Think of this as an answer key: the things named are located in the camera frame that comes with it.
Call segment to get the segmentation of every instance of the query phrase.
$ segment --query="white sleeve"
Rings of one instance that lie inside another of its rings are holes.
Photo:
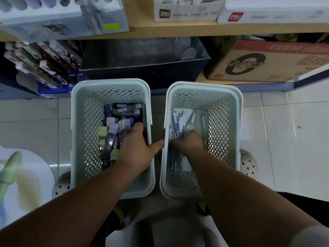
[[[299,232],[290,247],[327,247],[329,246],[329,228],[323,225],[308,227]]]

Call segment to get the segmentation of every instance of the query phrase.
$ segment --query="black box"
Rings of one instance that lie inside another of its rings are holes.
[[[195,58],[182,60],[188,46]],[[209,59],[198,37],[90,40],[80,71],[91,80],[140,78],[158,89],[194,82]]]

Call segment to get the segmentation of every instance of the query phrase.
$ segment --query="basket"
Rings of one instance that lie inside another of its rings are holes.
[[[169,87],[164,122],[165,144],[162,150],[160,174],[160,189],[164,196],[173,199],[203,199],[193,171],[167,169],[168,134],[169,125],[172,123],[172,109],[194,109],[204,112],[208,125],[206,128],[208,152],[236,170],[240,170],[239,132],[242,104],[242,93],[233,86],[176,82]]]
[[[83,81],[73,88],[71,96],[72,188],[101,172],[98,127],[102,126],[103,105],[114,102],[144,103],[147,138],[151,144],[150,93],[149,86],[141,79]],[[154,159],[152,159],[150,167],[129,184],[120,199],[144,197],[153,190],[154,186]]]

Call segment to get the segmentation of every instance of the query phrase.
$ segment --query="black ring graphic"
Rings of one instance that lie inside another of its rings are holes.
[[[259,62],[265,62],[265,59],[266,59],[266,56],[263,55],[263,54],[259,54],[259,53],[252,53],[252,54],[247,54],[247,55],[243,55],[237,59],[235,59],[235,61],[244,61],[246,59],[249,59],[249,58],[255,58],[257,63]],[[245,70],[241,71],[241,72],[233,72],[233,69],[235,67],[230,67],[228,66],[226,69],[225,69],[225,73],[227,74],[230,74],[230,75],[239,75],[239,74],[245,74],[245,73],[248,73],[252,70],[254,70],[255,68],[246,68]]]

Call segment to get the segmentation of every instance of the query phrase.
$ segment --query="red logo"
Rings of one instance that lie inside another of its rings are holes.
[[[243,12],[233,12],[228,19],[228,22],[237,22],[240,20],[241,16],[243,15]]]

